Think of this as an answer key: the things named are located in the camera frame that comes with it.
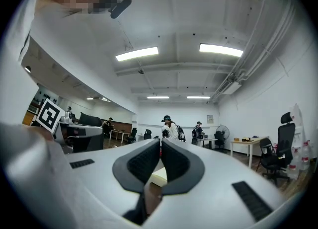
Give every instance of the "white sleeve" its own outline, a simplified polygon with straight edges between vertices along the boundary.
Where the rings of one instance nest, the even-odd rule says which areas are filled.
[[[174,123],[171,124],[171,127],[169,128],[169,131],[170,131],[170,138],[179,140],[178,129],[177,129],[177,126]]]

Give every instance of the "black cap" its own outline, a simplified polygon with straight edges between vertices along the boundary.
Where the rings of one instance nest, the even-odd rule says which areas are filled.
[[[165,115],[163,120],[171,120],[170,116],[169,115]]]

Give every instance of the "wooden floor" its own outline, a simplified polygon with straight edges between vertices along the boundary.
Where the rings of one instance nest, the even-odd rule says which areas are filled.
[[[115,148],[122,145],[126,145],[127,142],[123,142],[123,144],[120,143],[121,141],[116,140],[104,140],[104,149],[109,148]],[[245,154],[240,153],[233,153],[233,157],[239,160],[240,162],[248,165],[249,157]],[[256,168],[259,163],[259,157],[253,157],[252,158],[252,170],[256,171]],[[298,192],[302,192],[306,190],[308,183],[310,182],[310,179],[313,175],[315,165],[312,163],[310,168],[307,171],[301,171],[299,177],[297,180],[290,180],[290,182],[287,182],[286,179],[277,179],[278,182],[278,189],[282,192],[282,194],[286,197],[286,199],[289,199],[294,194]],[[266,172],[266,169],[262,167],[262,165],[259,166],[257,173],[262,175],[263,172]],[[145,186],[145,192],[146,192],[146,206],[147,206],[147,213],[151,214],[153,210],[157,207],[157,205],[160,203],[160,195],[161,195],[161,188],[154,185],[153,183],[148,183]]]

